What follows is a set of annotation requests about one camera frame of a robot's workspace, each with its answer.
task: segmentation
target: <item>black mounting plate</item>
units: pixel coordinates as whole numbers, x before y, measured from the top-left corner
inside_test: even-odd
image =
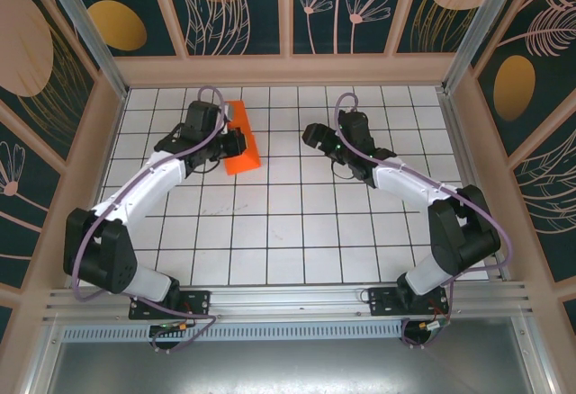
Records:
[[[194,315],[207,315],[210,310],[210,291],[181,291],[180,306],[176,311],[187,313],[188,307]],[[140,300],[130,299],[130,320],[183,319],[151,308]]]
[[[396,287],[388,288],[370,288],[368,292],[368,301],[370,314],[372,316],[417,316],[417,315],[434,315],[434,306],[448,313],[448,300],[444,288],[435,288],[423,297],[420,301],[412,303],[409,309],[406,309],[397,295]]]

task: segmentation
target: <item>orange block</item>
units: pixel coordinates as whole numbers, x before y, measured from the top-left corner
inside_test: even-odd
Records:
[[[224,159],[226,172],[228,175],[235,175],[240,172],[258,169],[261,166],[260,155],[258,154],[256,139],[250,129],[250,122],[248,121],[244,102],[241,100],[233,100],[227,101],[227,103],[234,108],[234,120],[232,120],[228,126],[229,128],[240,127],[246,137],[246,151],[240,156]]]

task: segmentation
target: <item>orange object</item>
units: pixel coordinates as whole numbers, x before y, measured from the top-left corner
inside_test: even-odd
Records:
[[[227,101],[227,103],[234,108],[234,119],[228,124],[228,127],[240,127],[246,138],[246,151],[244,151],[240,156],[224,159],[226,172],[228,175],[235,175],[240,172],[258,169],[262,164],[260,163],[260,155],[258,154],[256,139],[250,129],[250,122],[248,121],[244,102],[241,100],[232,100]]]

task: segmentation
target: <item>white tile floor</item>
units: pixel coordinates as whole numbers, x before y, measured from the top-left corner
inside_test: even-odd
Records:
[[[327,106],[353,90],[378,146],[460,185],[434,87],[223,88],[227,100],[245,102],[262,167],[237,176],[223,166],[192,174],[132,236],[139,262],[184,285],[315,284],[393,282],[428,255],[424,217],[387,193],[334,176],[330,161],[301,142],[308,124],[333,126]],[[131,90],[103,198],[138,171],[197,93]],[[349,176],[345,167],[335,170]]]

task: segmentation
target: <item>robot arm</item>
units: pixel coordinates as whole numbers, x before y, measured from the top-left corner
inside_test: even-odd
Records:
[[[142,171],[149,170],[163,158],[195,147],[212,133],[218,122],[218,106],[192,102],[185,122],[176,125],[156,144],[150,159],[118,192],[90,211],[76,209],[70,213],[64,252],[64,271],[67,274],[72,274],[78,248],[86,231],[112,205],[114,209],[106,216],[86,248],[79,278],[111,293],[125,292],[161,302],[169,309],[178,309],[178,280],[139,265],[131,235],[150,209],[206,160],[218,161],[244,152],[244,135],[240,129],[228,129],[226,123],[230,112],[227,110],[224,113],[227,117],[225,124],[209,144],[186,157],[167,161],[133,186],[121,202],[116,202],[118,195],[131,187]]]
[[[403,171],[405,163],[390,150],[377,148],[370,136],[365,114],[340,111],[338,125],[355,148],[399,167],[380,166],[359,157],[341,142],[333,129],[324,124],[309,125],[302,139],[308,146],[319,148],[333,162],[348,165],[356,179],[400,197],[427,217],[432,255],[399,277],[396,294],[403,308],[408,311],[415,304],[426,301],[428,294],[433,294],[444,282],[500,248],[500,237],[488,221],[450,195]],[[477,187],[468,185],[456,189],[447,184],[443,186],[489,212]]]

